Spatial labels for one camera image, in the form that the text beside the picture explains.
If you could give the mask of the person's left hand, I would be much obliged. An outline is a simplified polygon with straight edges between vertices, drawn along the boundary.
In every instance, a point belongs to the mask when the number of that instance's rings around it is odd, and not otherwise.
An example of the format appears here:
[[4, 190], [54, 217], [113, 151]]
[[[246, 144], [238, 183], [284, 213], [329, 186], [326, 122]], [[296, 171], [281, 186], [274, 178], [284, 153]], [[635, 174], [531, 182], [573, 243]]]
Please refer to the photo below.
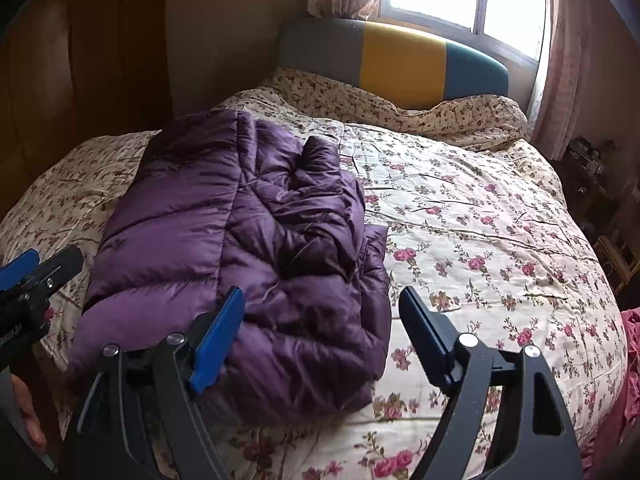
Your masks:
[[26, 384], [17, 376], [11, 374], [12, 388], [15, 401], [24, 422], [27, 434], [35, 445], [38, 452], [44, 452], [47, 447], [47, 438], [44, 435], [40, 420], [36, 414], [34, 404], [32, 403], [32, 395]]

